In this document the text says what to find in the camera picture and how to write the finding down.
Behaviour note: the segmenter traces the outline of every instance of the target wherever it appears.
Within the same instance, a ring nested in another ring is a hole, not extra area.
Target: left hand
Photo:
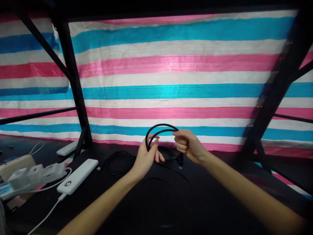
[[[148,142],[152,138],[152,134],[148,136]],[[154,159],[156,162],[159,162],[161,159],[163,162],[165,161],[162,154],[158,151],[157,147],[159,144],[159,136],[156,136],[156,140],[154,141],[153,145],[150,148],[150,151],[147,151],[145,139],[141,143],[138,149],[137,158],[134,163],[133,168],[130,172],[138,179],[141,180],[150,170]]]

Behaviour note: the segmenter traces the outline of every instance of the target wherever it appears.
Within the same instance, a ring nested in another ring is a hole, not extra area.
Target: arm
[[[203,166],[275,235],[299,234],[305,220],[208,152],[189,130],[173,132],[175,146]]]
[[[58,235],[95,234],[124,196],[147,174],[154,158],[160,158],[164,161],[163,156],[159,155],[157,147],[158,140],[154,142],[150,151],[147,152],[143,141],[139,147],[133,168],[83,212],[77,215]]]

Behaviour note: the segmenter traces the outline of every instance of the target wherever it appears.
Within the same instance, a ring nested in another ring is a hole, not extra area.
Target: right hand
[[[185,153],[196,164],[201,165],[205,161],[208,151],[191,130],[179,130],[172,134],[178,151]]]

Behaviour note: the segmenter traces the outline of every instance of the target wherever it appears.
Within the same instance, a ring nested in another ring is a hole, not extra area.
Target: forearm
[[[66,225],[58,235],[93,235],[139,180],[130,171]]]
[[[305,221],[208,152],[203,167],[275,235],[298,234]]]

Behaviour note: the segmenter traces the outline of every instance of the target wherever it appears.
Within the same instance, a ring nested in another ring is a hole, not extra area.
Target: hand
[[[196,164],[202,164],[208,151],[191,130],[179,130],[172,133],[178,151],[185,153]]]
[[[141,180],[142,178],[144,178],[144,176],[150,170],[154,159],[156,159],[156,161],[158,160],[157,162],[159,162],[159,158],[162,159],[162,161],[165,161],[164,157],[157,149],[159,144],[159,138],[159,136],[156,136],[156,140],[151,146],[149,152],[146,148],[145,139],[139,146],[136,161],[133,168],[130,170],[130,172],[135,176],[136,179]]]

